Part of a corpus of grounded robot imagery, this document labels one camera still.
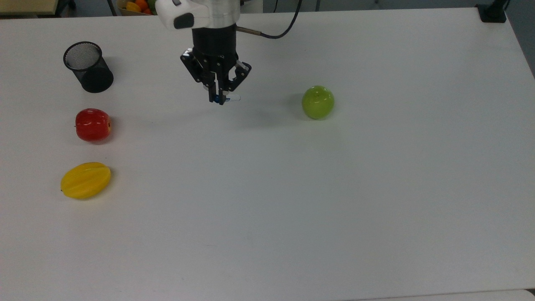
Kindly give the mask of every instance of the fake fruit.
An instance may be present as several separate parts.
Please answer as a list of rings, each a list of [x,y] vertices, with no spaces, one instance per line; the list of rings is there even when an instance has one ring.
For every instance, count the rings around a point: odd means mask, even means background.
[[[156,14],[156,0],[148,0],[147,3],[152,14]]]
[[[134,2],[127,2],[126,3],[126,10],[127,11],[141,12],[141,7],[139,7],[139,5],[135,4]]]
[[[101,192],[110,182],[111,170],[98,162],[80,164],[62,178],[61,189],[66,197],[86,199]]]
[[[149,4],[145,0],[135,0],[135,4],[141,8],[141,11],[144,11],[149,8]]]
[[[105,139],[111,132],[111,119],[98,109],[81,110],[76,115],[76,134],[80,139],[96,142]]]
[[[314,86],[308,89],[301,101],[303,111],[312,119],[325,118],[334,107],[332,92],[323,86]]]

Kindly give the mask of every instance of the white table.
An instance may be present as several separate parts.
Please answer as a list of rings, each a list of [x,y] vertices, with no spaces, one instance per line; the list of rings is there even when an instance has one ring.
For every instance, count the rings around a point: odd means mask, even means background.
[[[280,33],[291,14],[242,15]],[[65,49],[101,46],[89,94]],[[303,13],[239,33],[241,101],[208,102],[157,17],[0,20],[2,300],[347,300],[535,283],[535,80],[477,9]],[[321,84],[324,121],[300,109]],[[99,108],[112,139],[80,140]],[[64,197],[98,161],[111,184]]]
[[[473,292],[468,294],[447,294],[389,298],[388,301],[534,301],[533,294],[526,290]]]

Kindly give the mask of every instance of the black mesh cup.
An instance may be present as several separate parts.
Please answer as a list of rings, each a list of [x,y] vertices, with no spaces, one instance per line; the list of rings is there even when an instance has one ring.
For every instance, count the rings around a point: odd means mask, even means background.
[[[78,42],[70,46],[63,55],[63,63],[72,70],[87,92],[102,92],[113,83],[113,73],[102,57],[102,50],[95,43]]]

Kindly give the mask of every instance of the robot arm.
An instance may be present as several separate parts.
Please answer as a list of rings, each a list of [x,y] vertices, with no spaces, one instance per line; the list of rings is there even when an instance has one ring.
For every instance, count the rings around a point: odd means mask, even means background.
[[[236,53],[240,1],[157,0],[156,11],[169,29],[192,29],[193,48],[187,49],[180,59],[195,81],[208,90],[210,102],[223,105],[226,95],[251,71],[251,66],[239,61]],[[235,77],[229,79],[233,67]]]

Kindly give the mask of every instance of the red apple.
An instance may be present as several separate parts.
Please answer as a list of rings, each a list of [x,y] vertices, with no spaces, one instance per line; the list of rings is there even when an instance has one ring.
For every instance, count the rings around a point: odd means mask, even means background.
[[[110,116],[98,109],[81,110],[76,115],[76,134],[80,139],[96,142],[105,139],[111,132]]]

